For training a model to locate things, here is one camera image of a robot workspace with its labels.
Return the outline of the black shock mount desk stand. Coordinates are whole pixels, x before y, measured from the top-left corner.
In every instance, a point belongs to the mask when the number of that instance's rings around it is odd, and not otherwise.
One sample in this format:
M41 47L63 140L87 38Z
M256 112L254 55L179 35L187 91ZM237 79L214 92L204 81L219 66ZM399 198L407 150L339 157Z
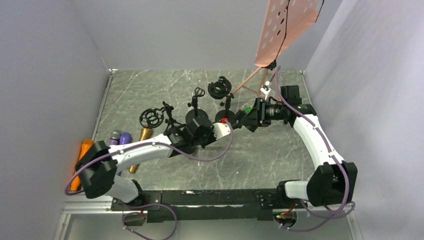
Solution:
M215 121L220 122L221 119L227 119L230 124L236 124L236 114L230 110L234 98L231 82L225 76L219 76L217 81L208 84L207 91L213 99L221 100L219 105L224 107L215 115Z

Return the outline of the black round base mic stand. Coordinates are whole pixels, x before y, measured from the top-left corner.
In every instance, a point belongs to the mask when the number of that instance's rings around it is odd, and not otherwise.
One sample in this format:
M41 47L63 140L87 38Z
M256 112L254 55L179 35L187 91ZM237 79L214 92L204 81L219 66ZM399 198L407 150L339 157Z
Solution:
M191 98L191 102L189 102L187 105L188 107L193 107L192 110L190 110L186 116L185 116L185 122L189 123L191 120L197 118L197 117L204 117L204 118L209 118L208 114L199 108L198 106L198 98L201 98L205 95L205 90L200 88L200 87L196 87L194 90L194 94Z

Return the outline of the orange microphone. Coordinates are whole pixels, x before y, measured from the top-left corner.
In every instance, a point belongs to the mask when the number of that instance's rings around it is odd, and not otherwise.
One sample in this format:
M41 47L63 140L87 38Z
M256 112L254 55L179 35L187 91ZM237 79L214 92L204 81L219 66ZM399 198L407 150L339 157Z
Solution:
M80 154L79 154L79 158L78 158L78 162L77 162L77 170L79 170L79 168L81 166L83 166L83 163L80 163L80 161L82 160L82 158L84 157L84 155L87 153L87 151L90 149L90 147L94 144L94 141L92 139L85 139L82 144L81 144L81 148L80 148ZM81 184L81 180L79 179L78 176L76 176L69 187L69 191L70 192L77 192L80 189L80 184Z

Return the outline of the gold microphone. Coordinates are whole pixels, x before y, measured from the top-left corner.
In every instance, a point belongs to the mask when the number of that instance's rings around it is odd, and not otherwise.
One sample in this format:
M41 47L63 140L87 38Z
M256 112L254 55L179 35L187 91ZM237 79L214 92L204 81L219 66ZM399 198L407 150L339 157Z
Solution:
M142 128L141 132L140 132L140 136L139 136L139 141L144 141L147 140L151 137L153 133L153 129L152 128ZM137 169L138 169L139 165L135 164L132 165L131 167L129 167L128 172L131 174L135 174Z

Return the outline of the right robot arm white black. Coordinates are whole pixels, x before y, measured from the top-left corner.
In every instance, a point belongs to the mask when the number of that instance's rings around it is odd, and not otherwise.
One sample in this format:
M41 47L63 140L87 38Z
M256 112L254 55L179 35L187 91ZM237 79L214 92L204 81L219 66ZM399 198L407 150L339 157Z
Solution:
M288 208L295 200L314 207L348 204L352 201L358 169L338 154L321 128L317 112L311 104L303 104L297 85L280 88L283 101L273 97L256 98L251 110L236 113L237 127L254 132L268 127L272 121L289 124L304 142L313 162L314 173L309 180L284 180L276 190L276 202Z

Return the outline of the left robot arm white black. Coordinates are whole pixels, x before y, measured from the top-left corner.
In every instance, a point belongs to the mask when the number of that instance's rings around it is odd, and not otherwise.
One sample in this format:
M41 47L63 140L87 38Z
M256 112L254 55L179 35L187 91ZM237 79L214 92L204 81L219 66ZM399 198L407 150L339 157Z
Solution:
M169 124L164 133L138 142L107 146L94 143L75 165L81 193L88 199L101 196L117 198L131 210L144 203L141 185L133 179L118 175L132 165L151 160L184 155L195 159L193 152L231 133L227 123L212 123L207 117L196 117L188 124Z

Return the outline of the glitter purple silver microphone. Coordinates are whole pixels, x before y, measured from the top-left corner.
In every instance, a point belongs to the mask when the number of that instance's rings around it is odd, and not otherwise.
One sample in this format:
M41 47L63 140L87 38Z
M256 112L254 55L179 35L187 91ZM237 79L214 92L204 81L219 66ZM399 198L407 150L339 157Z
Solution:
M109 135L108 145L109 146L118 145L120 143L121 134L122 132L120 130L115 129L111 131Z

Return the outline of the black tripod mic stand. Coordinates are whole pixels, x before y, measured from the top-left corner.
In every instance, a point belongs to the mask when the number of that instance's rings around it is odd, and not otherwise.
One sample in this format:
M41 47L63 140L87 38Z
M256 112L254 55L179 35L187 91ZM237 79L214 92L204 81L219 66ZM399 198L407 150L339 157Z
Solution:
M162 107L151 107L144 110L139 116L139 123L143 128L155 129L162 123L166 123L166 129L163 134L169 136L178 134L181 129L187 126L186 123L180 123L173 118L172 112L175 109L165 101L162 102Z

